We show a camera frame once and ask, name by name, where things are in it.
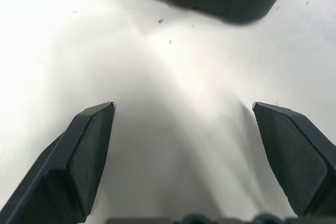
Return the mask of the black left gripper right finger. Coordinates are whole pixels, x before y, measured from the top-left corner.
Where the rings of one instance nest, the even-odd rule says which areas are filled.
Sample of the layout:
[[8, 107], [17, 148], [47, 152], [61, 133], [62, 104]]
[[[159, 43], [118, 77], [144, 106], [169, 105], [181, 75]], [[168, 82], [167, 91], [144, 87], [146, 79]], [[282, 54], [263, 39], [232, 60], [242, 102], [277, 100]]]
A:
[[299, 217], [336, 217], [336, 146], [303, 114], [256, 102], [268, 163]]

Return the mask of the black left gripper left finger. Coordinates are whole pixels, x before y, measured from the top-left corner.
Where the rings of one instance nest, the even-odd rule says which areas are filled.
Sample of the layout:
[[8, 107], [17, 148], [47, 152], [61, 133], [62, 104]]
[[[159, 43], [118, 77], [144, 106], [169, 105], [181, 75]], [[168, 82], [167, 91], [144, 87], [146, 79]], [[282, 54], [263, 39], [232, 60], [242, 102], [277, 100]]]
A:
[[91, 214], [115, 113], [108, 102], [77, 114], [38, 156], [0, 211], [0, 224], [80, 224]]

